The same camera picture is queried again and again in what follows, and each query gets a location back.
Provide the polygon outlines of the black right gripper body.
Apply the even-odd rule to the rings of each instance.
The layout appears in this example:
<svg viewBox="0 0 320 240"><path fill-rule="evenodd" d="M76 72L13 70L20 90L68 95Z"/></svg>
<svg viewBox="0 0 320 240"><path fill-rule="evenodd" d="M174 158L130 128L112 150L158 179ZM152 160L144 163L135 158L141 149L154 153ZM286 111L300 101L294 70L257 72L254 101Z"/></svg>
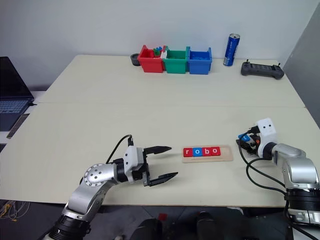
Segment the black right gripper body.
<svg viewBox="0 0 320 240"><path fill-rule="evenodd" d="M248 137L250 138L248 144L251 147L251 152L252 154L256 154L258 155L258 148L260 146L261 143L261 138L260 138L260 130L258 127L252 127L249 131L248 131Z"/></svg>

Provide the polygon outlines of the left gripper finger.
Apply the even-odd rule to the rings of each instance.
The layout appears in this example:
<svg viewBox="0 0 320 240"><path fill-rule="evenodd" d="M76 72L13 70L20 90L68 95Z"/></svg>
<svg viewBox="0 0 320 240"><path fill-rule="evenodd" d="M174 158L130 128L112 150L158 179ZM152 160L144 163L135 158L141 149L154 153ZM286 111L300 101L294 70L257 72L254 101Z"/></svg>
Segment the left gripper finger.
<svg viewBox="0 0 320 240"><path fill-rule="evenodd" d="M146 155L149 155L149 154L154 154L154 155L157 155L157 154L161 154L161 153L164 153L164 152L167 152L167 151L170 151L172 148L169 147L169 146L152 146L152 147L147 147L147 148L144 148L143 149L143 152L146 154Z"/></svg>
<svg viewBox="0 0 320 240"><path fill-rule="evenodd" d="M150 179L149 186L156 186L156 185L163 184L163 183L169 181L170 179L174 178L177 174L178 174L178 172L171 172L171 173L166 173L166 174L160 175L160 176L158 176L158 178Z"/></svg>

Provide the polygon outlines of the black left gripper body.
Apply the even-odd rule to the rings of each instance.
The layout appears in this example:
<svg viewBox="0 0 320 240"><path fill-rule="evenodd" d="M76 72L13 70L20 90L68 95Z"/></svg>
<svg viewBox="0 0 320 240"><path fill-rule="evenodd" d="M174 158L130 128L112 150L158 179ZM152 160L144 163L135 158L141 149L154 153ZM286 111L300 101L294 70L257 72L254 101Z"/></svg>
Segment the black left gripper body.
<svg viewBox="0 0 320 240"><path fill-rule="evenodd" d="M147 155L143 149L137 150L138 165L132 171L132 177L135 181L142 180L143 186L150 185L150 170L147 163Z"/></svg>

